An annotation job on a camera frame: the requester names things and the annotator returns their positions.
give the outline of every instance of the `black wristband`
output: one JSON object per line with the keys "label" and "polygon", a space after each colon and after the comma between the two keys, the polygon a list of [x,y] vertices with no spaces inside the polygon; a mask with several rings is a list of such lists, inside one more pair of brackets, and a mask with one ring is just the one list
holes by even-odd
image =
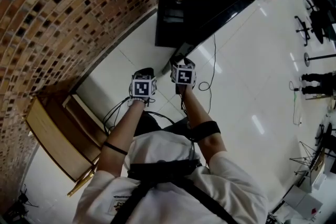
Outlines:
{"label": "black wristband", "polygon": [[110,143],[108,143],[108,142],[106,142],[106,141],[104,142],[103,146],[107,146],[107,147],[109,147],[110,149],[112,149],[112,150],[114,150],[114,151],[117,151],[117,152],[119,152],[119,153],[121,153],[121,154],[127,155],[127,152],[126,152],[126,151],[123,151],[123,150],[121,150],[120,148],[117,148],[117,147],[111,145]]}
{"label": "black wristband", "polygon": [[215,134],[220,133],[218,125],[215,121],[207,121],[192,128],[190,137],[187,137],[190,141],[198,143],[202,139]]}

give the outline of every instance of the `black shoulder strap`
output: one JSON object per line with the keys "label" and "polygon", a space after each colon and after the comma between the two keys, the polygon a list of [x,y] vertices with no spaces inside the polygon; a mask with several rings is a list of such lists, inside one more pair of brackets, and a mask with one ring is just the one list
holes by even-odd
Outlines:
{"label": "black shoulder strap", "polygon": [[[237,224],[233,217],[218,202],[197,188],[191,180],[182,178],[181,180],[173,181],[172,183],[179,188],[183,188],[186,192],[200,201],[200,203],[209,209],[210,212],[226,221],[227,224]],[[119,209],[115,217],[112,219],[111,224],[125,224],[136,205],[155,185],[156,183],[142,182],[132,192],[132,196]]]}
{"label": "black shoulder strap", "polygon": [[237,224],[234,218],[218,202],[211,198],[207,193],[197,188],[191,180],[183,178],[172,183],[179,188],[183,188],[191,196],[194,196],[202,205],[209,209],[210,212],[219,216],[226,221],[227,224]]}

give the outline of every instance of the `black pants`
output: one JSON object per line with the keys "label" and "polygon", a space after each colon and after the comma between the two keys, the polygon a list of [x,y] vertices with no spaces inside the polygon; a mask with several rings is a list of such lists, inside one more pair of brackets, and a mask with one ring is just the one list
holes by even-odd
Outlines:
{"label": "black pants", "polygon": [[138,136],[141,134],[146,134],[154,131],[164,130],[170,133],[179,134],[179,135],[187,135],[190,132],[188,128],[188,119],[185,117],[184,119],[162,129],[155,118],[147,113],[146,111],[142,112],[139,123],[136,127],[134,136]]}
{"label": "black pants", "polygon": [[333,95],[333,76],[332,73],[327,74],[304,74],[302,75],[302,80],[305,81],[317,81],[320,83],[317,87],[304,87],[302,88],[303,94],[325,94]]}

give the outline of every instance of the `tiled wall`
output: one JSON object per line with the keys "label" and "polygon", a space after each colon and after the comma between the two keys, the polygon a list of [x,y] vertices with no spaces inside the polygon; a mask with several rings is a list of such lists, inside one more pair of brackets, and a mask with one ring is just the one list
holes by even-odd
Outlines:
{"label": "tiled wall", "polygon": [[36,141],[29,96],[68,90],[157,0],[0,0],[0,211],[16,198]]}

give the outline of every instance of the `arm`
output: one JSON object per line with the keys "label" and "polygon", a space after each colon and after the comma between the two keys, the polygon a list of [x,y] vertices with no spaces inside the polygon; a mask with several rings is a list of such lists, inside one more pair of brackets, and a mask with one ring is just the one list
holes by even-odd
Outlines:
{"label": "arm", "polygon": [[[187,110],[191,128],[194,128],[203,122],[212,121],[210,116],[197,100],[190,86],[185,88],[184,105]],[[226,151],[220,133],[215,133],[202,139],[199,141],[198,145],[200,146],[201,152],[207,163],[209,163],[211,157],[217,152]]]}
{"label": "arm", "polygon": [[[128,152],[133,141],[136,126],[138,125],[145,104],[141,101],[134,101],[120,122],[116,125],[107,142],[123,151]],[[121,175],[121,168],[125,155],[103,146],[98,162],[97,170],[109,172],[115,177]]]}

